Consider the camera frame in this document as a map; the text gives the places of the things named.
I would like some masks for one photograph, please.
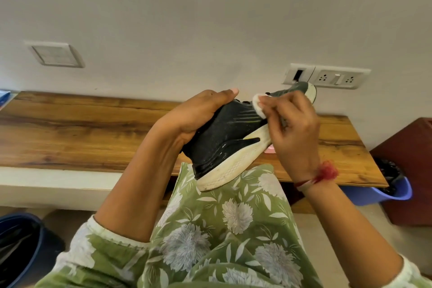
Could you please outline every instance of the green floral dress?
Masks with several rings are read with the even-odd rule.
[[[37,287],[320,288],[286,196],[270,165],[200,192],[183,163],[149,243],[119,236],[91,217]],[[432,287],[405,260],[387,287]]]

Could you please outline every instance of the dark blue bin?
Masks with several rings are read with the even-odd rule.
[[[354,205],[364,206],[383,202],[385,200],[408,200],[413,196],[413,190],[406,177],[394,183],[396,193],[394,196],[387,195],[381,190],[373,187],[341,186],[345,195]]]
[[[39,237],[29,263],[7,288],[21,288],[35,284],[51,271],[57,255],[65,250],[63,240],[46,229],[42,221],[33,214],[14,213],[0,217],[0,233],[23,221],[36,223],[39,227]]]

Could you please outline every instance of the beige floor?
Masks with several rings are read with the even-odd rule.
[[[432,275],[432,227],[402,228],[394,226],[389,223],[378,204],[359,209],[399,253],[416,263],[422,272]],[[0,215],[17,210],[0,207]],[[70,242],[79,226],[91,215],[91,212],[88,211],[48,209],[29,209],[28,211],[44,218],[46,226],[67,243]],[[306,252],[324,287],[348,287],[348,281],[317,217],[310,214],[295,214],[295,220],[303,238]]]

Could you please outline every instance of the wooden table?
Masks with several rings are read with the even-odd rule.
[[[0,112],[0,166],[122,172],[152,125],[178,103],[21,92]],[[319,151],[339,169],[338,184],[387,183],[346,116],[321,115]],[[173,170],[177,175],[179,155]],[[275,154],[280,181],[291,181]]]

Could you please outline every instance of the red thread bracelet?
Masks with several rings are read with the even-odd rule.
[[[312,180],[300,181],[294,184],[298,191],[305,191],[314,184],[323,180],[333,180],[339,175],[339,171],[329,160],[324,161],[318,169],[318,175]]]

